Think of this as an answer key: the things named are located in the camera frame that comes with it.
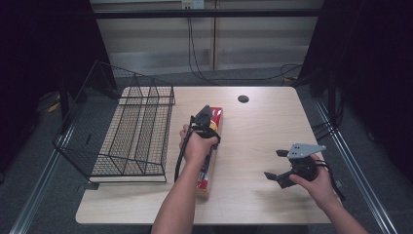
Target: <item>human hand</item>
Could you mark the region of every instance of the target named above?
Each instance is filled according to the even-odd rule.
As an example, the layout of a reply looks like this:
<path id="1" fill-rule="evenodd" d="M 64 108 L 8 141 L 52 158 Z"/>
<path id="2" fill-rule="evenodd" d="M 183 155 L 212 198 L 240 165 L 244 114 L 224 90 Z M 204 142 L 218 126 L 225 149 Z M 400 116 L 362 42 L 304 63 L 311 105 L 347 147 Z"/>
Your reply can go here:
<path id="1" fill-rule="evenodd" d="M 319 160 L 319 156 L 313 154 L 313 160 Z M 328 206 L 336 205 L 338 202 L 331 187 L 330 175 L 326 168 L 318 167 L 318 176 L 313 181 L 308 181 L 299 175 L 290 175 L 291 181 L 304 187 L 316 201 L 317 206 L 325 210 Z"/>
<path id="2" fill-rule="evenodd" d="M 179 132 L 181 136 L 181 142 L 179 143 L 179 147 L 182 147 L 182 143 L 186 138 L 188 131 L 189 126 L 184 125 L 183 129 Z M 209 153 L 210 147 L 216 144 L 217 142 L 217 137 L 202 138 L 198 134 L 192 133 L 189 137 L 189 141 L 185 149 L 184 158 L 186 163 L 195 163 L 196 165 L 201 166 Z"/>

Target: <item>human arm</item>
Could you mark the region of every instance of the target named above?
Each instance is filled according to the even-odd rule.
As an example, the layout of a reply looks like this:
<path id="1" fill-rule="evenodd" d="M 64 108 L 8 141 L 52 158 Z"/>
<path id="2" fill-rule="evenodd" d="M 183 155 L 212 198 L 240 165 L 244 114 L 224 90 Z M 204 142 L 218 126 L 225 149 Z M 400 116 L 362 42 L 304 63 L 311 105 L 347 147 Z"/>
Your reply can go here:
<path id="1" fill-rule="evenodd" d="M 314 160 L 319 160 L 317 155 L 312 155 Z M 338 233 L 368 233 L 358 221 L 349 214 L 337 200 L 331 187 L 330 175 L 326 168 L 318 167 L 318 176 L 313 181 L 308 181 L 299 175 L 290 175 L 289 179 L 304 187 L 322 209 Z"/>
<path id="2" fill-rule="evenodd" d="M 181 143 L 189 131 L 184 125 L 180 131 Z M 191 134 L 186 146 L 186 161 L 182 172 L 164 200 L 152 227 L 152 233 L 191 233 L 195 214 L 195 190 L 198 174 L 210 147 L 218 142 L 216 137 L 204 139 Z"/>

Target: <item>black circular hole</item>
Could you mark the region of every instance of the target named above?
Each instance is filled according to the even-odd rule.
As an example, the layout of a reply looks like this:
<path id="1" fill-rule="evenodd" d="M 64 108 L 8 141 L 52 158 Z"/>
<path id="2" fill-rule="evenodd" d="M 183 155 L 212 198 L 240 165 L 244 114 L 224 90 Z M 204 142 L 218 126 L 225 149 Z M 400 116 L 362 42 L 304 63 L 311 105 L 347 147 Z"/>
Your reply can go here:
<path id="1" fill-rule="evenodd" d="M 247 103 L 247 102 L 249 102 L 249 97 L 247 97 L 247 96 L 239 96 L 239 97 L 238 97 L 238 101 L 241 102 L 241 103 Z"/>

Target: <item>forearm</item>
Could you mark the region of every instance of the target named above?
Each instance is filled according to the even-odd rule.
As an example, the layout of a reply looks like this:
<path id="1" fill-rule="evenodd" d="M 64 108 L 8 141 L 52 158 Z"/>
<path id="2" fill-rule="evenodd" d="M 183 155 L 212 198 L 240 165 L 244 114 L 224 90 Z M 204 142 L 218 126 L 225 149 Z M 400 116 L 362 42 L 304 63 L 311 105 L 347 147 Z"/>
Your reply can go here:
<path id="1" fill-rule="evenodd" d="M 152 233 L 191 233 L 195 190 L 202 164 L 185 165 L 155 219 Z"/>
<path id="2" fill-rule="evenodd" d="M 336 228 L 337 233 L 368 233 L 339 202 L 323 208 L 323 210 Z"/>

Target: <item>wire rack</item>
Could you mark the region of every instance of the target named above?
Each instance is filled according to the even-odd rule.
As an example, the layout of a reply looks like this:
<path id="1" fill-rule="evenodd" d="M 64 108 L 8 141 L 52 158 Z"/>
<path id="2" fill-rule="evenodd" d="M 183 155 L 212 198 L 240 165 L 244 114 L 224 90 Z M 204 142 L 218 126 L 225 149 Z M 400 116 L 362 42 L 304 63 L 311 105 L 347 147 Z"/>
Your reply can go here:
<path id="1" fill-rule="evenodd" d="M 89 180 L 163 176 L 166 181 L 173 104 L 172 85 L 97 61 L 53 144 Z"/>

